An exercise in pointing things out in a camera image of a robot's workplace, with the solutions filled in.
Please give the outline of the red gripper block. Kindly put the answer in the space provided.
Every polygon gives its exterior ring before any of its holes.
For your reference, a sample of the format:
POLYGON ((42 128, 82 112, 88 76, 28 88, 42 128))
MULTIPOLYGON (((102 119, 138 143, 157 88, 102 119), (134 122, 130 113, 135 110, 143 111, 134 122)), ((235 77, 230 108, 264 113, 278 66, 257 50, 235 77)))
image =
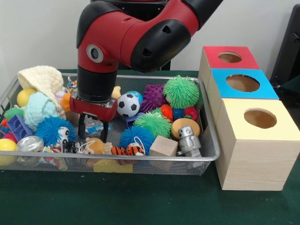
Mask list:
POLYGON ((111 98, 106 103, 90 103, 83 101, 77 95, 77 92, 72 92, 70 100, 71 111, 79 114, 78 136, 85 137, 85 116, 93 117, 95 120, 100 120, 103 123, 103 130, 100 134, 100 140, 106 143, 109 122, 115 117, 117 112, 117 100, 111 98))

